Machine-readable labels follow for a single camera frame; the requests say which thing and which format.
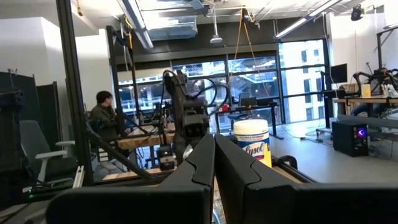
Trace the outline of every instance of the purple light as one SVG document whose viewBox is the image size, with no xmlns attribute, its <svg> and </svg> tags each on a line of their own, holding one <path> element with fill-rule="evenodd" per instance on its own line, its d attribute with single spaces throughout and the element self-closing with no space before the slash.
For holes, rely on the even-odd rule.
<svg viewBox="0 0 398 224">
<path fill-rule="evenodd" d="M 366 130 L 363 129 L 363 128 L 358 129 L 357 135 L 358 135 L 359 137 L 365 137 L 365 135 L 366 135 Z"/>
</svg>

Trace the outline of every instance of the dark jacket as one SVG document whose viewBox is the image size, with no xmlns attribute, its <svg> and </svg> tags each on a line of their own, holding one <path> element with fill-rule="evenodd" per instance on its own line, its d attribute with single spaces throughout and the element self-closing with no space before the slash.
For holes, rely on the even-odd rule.
<svg viewBox="0 0 398 224">
<path fill-rule="evenodd" d="M 103 127 L 97 131 L 97 134 L 105 141 L 118 137 L 116 114 L 111 106 L 96 105 L 90 112 L 90 119 L 97 119 L 103 122 Z"/>
</svg>

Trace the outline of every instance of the lysol wipes container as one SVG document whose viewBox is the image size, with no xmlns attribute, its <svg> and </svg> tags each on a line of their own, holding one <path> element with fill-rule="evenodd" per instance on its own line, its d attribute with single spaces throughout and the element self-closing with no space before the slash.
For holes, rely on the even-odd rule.
<svg viewBox="0 0 398 224">
<path fill-rule="evenodd" d="M 234 123 L 234 135 L 238 145 L 254 158 L 272 167 L 269 148 L 268 122 L 264 119 L 248 119 Z"/>
</svg>

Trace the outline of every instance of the gray floor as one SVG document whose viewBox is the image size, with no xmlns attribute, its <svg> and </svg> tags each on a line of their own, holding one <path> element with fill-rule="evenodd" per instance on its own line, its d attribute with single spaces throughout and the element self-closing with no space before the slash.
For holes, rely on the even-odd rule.
<svg viewBox="0 0 398 224">
<path fill-rule="evenodd" d="M 398 148 L 395 145 L 393 145 L 394 154 L 392 160 L 371 156 L 352 158 L 334 151 L 333 147 L 328 145 L 332 143 L 329 140 L 329 134 L 322 136 L 322 139 L 325 140 L 324 144 L 301 141 L 291 136 L 306 136 L 308 132 L 314 131 L 319 126 L 322 127 L 324 124 L 318 121 L 311 121 L 283 127 L 279 126 L 277 129 L 278 135 L 285 137 L 285 139 L 278 140 L 271 137 L 273 155 L 277 157 L 284 155 L 294 156 L 297 159 L 299 171 L 323 183 L 397 182 L 398 184 L 398 162 L 395 162 L 398 161 L 398 156 L 395 156 L 398 155 Z M 309 133 L 307 137 L 316 138 L 313 133 Z M 381 142 L 379 149 L 382 157 L 390 156 L 391 144 L 390 141 Z M 107 172 L 101 170 L 101 175 L 106 174 Z M 46 202 L 35 203 L 7 223 L 23 223 L 26 215 L 44 208 L 45 205 Z"/>
</svg>

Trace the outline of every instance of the computer tower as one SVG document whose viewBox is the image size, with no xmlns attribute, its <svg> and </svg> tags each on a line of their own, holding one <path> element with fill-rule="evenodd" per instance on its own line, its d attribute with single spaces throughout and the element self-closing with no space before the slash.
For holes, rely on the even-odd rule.
<svg viewBox="0 0 398 224">
<path fill-rule="evenodd" d="M 351 157 L 368 155 L 368 129 L 366 124 L 337 121 L 331 124 L 333 147 Z"/>
</svg>

